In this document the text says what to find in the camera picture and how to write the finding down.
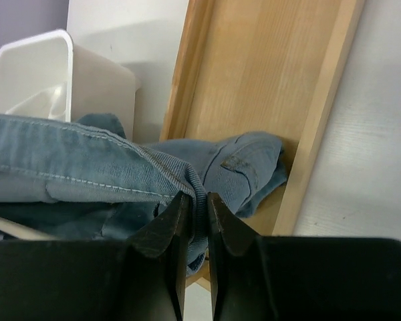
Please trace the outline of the beige hanger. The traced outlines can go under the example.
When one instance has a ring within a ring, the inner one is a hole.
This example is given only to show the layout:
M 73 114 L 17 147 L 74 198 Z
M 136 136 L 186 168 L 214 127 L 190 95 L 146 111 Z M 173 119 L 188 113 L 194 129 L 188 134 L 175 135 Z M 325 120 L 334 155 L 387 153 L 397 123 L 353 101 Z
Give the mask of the beige hanger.
M 9 234 L 18 239 L 30 240 L 30 241 L 52 241 L 57 240 L 56 237 L 48 235 L 46 233 L 37 231 L 30 227 L 18 224 L 13 221 L 0 217 L 0 231 Z

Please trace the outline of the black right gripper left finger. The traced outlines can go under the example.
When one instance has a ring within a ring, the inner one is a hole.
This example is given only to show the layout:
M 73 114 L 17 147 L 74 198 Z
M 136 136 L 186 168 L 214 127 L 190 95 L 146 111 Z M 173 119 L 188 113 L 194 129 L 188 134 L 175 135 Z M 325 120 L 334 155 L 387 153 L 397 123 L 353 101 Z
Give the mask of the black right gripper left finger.
M 189 198 L 126 241 L 0 241 L 0 320 L 182 320 Z

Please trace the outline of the blue denim garment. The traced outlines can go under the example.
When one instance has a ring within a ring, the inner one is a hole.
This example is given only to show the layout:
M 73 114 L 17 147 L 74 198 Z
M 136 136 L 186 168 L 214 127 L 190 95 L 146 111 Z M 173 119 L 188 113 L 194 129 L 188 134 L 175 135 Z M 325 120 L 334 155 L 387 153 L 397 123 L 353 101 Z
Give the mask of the blue denim garment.
M 0 217 L 62 239 L 127 239 L 183 192 L 193 206 L 193 275 L 208 245 L 207 194 L 252 216 L 287 179 L 282 152 L 266 132 L 140 145 L 112 114 L 77 122 L 0 114 Z

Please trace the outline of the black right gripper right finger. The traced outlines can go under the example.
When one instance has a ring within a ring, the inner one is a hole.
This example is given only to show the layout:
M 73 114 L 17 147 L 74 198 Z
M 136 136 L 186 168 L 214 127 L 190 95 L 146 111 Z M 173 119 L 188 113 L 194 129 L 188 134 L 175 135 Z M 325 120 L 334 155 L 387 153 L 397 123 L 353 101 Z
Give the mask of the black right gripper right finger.
M 262 236 L 208 195 L 215 320 L 401 320 L 401 241 Z

